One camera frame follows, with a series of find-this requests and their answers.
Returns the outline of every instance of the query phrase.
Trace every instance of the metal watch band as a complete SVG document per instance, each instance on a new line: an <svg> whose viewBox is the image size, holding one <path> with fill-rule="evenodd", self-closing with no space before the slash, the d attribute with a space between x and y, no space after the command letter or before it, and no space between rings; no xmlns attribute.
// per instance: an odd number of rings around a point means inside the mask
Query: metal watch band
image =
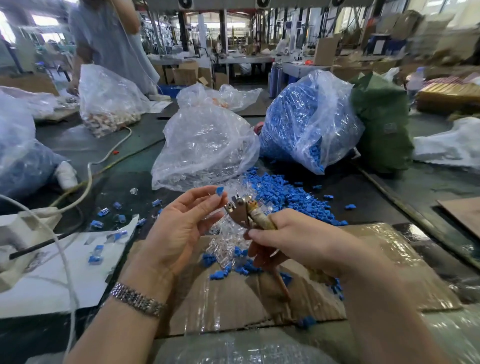
<svg viewBox="0 0 480 364"><path fill-rule="evenodd" d="M153 317L160 317L160 312L165 306L163 303L155 301L137 292L136 290L117 282L110 291L110 296L126 303L135 310Z"/></svg>

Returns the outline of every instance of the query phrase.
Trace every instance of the window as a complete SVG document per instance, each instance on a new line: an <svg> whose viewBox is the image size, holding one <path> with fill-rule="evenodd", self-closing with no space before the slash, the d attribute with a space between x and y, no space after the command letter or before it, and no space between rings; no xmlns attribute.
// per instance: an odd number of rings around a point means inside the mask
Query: window
<svg viewBox="0 0 480 364"><path fill-rule="evenodd" d="M62 33L43 33L42 37L43 40L46 42L48 42L49 40L53 40L57 43L65 39L65 36Z"/></svg>
<svg viewBox="0 0 480 364"><path fill-rule="evenodd" d="M59 22L55 18L50 18L49 16L41 15L32 15L33 21L37 25L58 25Z"/></svg>
<svg viewBox="0 0 480 364"><path fill-rule="evenodd" d="M0 33L9 43L15 43L15 34L13 34L10 24L8 24L7 17L4 13L0 12Z"/></svg>

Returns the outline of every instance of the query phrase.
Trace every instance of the water bottle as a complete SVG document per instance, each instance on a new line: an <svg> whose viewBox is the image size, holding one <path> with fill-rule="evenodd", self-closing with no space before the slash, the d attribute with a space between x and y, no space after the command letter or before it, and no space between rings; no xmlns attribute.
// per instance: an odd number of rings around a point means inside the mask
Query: water bottle
<svg viewBox="0 0 480 364"><path fill-rule="evenodd" d="M415 96L423 88L423 81L425 79L423 70L425 67L417 68L416 72L412 73L410 80L407 83L407 93L410 104L415 101Z"/></svg>

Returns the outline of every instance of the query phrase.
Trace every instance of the white paper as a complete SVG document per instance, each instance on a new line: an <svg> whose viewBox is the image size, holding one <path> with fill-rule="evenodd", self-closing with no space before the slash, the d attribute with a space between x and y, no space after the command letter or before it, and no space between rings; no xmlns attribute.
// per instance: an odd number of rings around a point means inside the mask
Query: white paper
<svg viewBox="0 0 480 364"><path fill-rule="evenodd" d="M382 50L384 49L384 40L377 40L375 43L375 47L373 47L373 54L382 54Z"/></svg>
<svg viewBox="0 0 480 364"><path fill-rule="evenodd" d="M164 108L170 105L171 101L150 101L150 111L149 114L156 114L162 112Z"/></svg>
<svg viewBox="0 0 480 364"><path fill-rule="evenodd" d="M133 216L130 223L122 228L128 231L114 243L107 243L106 236L112 231L82 232L60 240L65 247L65 255L70 267L73 289L77 295L78 308L93 307L99 304L110 271L117 265L138 221ZM88 238L95 237L89 245ZM101 265L91 266L88 258L96 245L103 245ZM0 318L51 314L70 311L70 297L67 278L56 244L40 251L47 253L42 257L42 265L22 278L8 291L0 293Z"/></svg>

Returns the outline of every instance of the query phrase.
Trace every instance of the worker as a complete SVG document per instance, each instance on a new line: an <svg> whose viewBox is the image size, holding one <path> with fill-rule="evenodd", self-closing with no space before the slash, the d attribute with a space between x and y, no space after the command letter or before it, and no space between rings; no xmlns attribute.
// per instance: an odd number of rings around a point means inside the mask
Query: worker
<svg viewBox="0 0 480 364"><path fill-rule="evenodd" d="M78 93L81 65L94 63L134 82L145 95L158 93L160 76L142 47L132 0L80 0L69 26L77 47L68 92Z"/></svg>
<svg viewBox="0 0 480 364"><path fill-rule="evenodd" d="M218 196L215 191L216 186L193 188L163 209L140 251L121 274L117 283L120 291L138 292L158 303L167 301L175 277L190 261L200 236L222 217L222 212L211 213L227 203L227 194ZM291 209L270 217L278 230L247 233L254 240L249 248L249 255L256 255L254 265L267 267L291 258L338 277L362 362L448 362L393 263L382 253L340 228ZM271 258L277 249L281 254ZM113 289L66 363L145 363L159 320L117 297Z"/></svg>

